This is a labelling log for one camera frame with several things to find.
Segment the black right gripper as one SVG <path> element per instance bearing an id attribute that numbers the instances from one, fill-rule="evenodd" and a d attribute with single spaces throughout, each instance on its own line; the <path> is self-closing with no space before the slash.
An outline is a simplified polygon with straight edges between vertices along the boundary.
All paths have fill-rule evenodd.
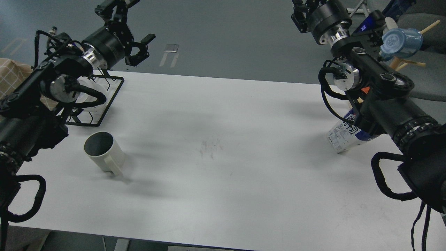
<path id="1" fill-rule="evenodd" d="M 338 0 L 293 0 L 292 21 L 300 33 L 311 33 L 319 45 L 349 38 L 352 20 Z"/>

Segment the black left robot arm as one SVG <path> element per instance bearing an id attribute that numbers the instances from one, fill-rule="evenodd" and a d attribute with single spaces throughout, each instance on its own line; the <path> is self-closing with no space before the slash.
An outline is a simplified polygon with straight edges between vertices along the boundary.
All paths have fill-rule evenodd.
<path id="1" fill-rule="evenodd" d="M 36 174 L 18 175 L 40 149 L 53 149 L 68 136 L 66 122 L 85 108 L 107 102 L 102 92 L 83 86 L 78 78 L 113 79 L 108 71 L 121 59 L 137 66 L 149 57 L 148 44 L 155 34 L 136 42 L 127 14 L 137 0 L 105 0 L 95 8 L 105 24 L 82 42 L 66 33 L 51 35 L 37 30 L 33 71 L 11 94 L 1 99 L 1 250 L 6 250 L 10 222 L 21 223 L 38 213 L 46 194 L 46 180 Z M 21 183 L 39 184 L 30 210 L 17 215 L 9 206 Z"/>

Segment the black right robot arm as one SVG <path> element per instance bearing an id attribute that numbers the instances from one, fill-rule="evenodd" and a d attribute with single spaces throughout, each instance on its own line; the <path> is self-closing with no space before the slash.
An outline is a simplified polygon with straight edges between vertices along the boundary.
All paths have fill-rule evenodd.
<path id="1" fill-rule="evenodd" d="M 375 10 L 353 34 L 352 20 L 338 0 L 294 0 L 291 16 L 301 33 L 330 45 L 332 60 L 319 70 L 322 99 L 341 121 L 374 135 L 388 134 L 400 154 L 378 152 L 371 159 L 382 194 L 421 199 L 425 212 L 422 250 L 426 250 L 431 210 L 445 213 L 445 125 L 409 99 L 414 82 L 382 63 L 385 17 Z"/>

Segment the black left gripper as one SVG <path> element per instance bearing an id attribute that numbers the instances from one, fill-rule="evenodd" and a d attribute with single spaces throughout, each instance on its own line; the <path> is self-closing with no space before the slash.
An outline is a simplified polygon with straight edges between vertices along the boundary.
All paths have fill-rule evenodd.
<path id="1" fill-rule="evenodd" d="M 128 66 L 137 66 L 149 57 L 148 44 L 155 34 L 148 34 L 140 42 L 135 42 L 127 25 L 127 14 L 139 0 L 105 0 L 95 8 L 95 14 L 107 21 L 103 27 L 82 41 L 84 48 L 94 48 L 103 58 L 102 69 L 110 69 L 125 58 Z M 131 55 L 132 48 L 139 51 Z"/>

